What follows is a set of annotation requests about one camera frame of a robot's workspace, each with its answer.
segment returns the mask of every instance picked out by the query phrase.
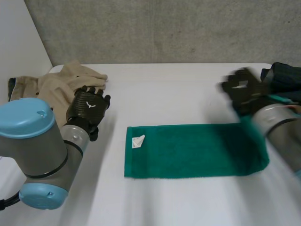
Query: dark garment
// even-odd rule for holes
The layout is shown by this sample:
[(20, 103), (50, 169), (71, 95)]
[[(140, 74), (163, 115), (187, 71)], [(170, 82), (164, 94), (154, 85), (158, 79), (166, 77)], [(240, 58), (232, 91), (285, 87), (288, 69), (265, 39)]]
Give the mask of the dark garment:
[(301, 103), (301, 68), (279, 62), (261, 71), (262, 82), (269, 84), (272, 94)]

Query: concrete wall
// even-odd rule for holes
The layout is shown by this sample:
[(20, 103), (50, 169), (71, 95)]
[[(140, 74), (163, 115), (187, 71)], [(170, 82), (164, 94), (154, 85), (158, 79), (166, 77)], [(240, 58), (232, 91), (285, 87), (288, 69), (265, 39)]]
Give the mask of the concrete wall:
[(53, 65), (301, 66), (300, 0), (25, 0)]

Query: white label tag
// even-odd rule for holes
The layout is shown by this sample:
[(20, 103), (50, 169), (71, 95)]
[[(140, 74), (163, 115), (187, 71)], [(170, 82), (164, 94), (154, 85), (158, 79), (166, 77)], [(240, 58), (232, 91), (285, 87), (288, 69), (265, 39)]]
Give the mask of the white label tag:
[(145, 135), (142, 135), (141, 137), (133, 137), (132, 138), (132, 148), (141, 147), (144, 138), (145, 138)]

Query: beige cloth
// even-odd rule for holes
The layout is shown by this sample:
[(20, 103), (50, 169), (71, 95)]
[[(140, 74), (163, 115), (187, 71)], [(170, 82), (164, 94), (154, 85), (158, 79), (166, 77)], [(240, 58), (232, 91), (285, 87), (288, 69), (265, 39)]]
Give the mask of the beige cloth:
[(56, 122), (61, 128), (66, 123), (66, 111), (74, 98), (74, 92), (82, 86), (94, 86), (96, 91), (105, 89), (108, 76), (73, 61), (63, 66), (58, 73), (49, 73), (40, 78), (21, 76), (11, 100), (25, 97), (37, 97), (45, 100), (53, 108)]

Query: white table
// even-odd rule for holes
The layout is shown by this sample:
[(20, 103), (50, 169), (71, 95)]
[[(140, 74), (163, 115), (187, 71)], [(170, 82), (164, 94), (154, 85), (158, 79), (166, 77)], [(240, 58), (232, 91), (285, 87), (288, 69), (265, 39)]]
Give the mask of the white table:
[[(57, 210), (36, 210), (18, 203), (0, 213), (0, 225), (301, 225), (301, 184), (269, 144), (269, 166), (248, 177), (123, 177), (128, 126), (235, 122), (229, 101), (216, 84), (238, 68), (249, 66), (259, 75), (270, 65), (88, 66), (109, 76), (105, 94), (111, 95), (111, 106), (100, 124), (98, 140), (85, 152), (68, 200)], [(0, 160), (1, 195), (17, 191), (23, 180), (13, 160)]]

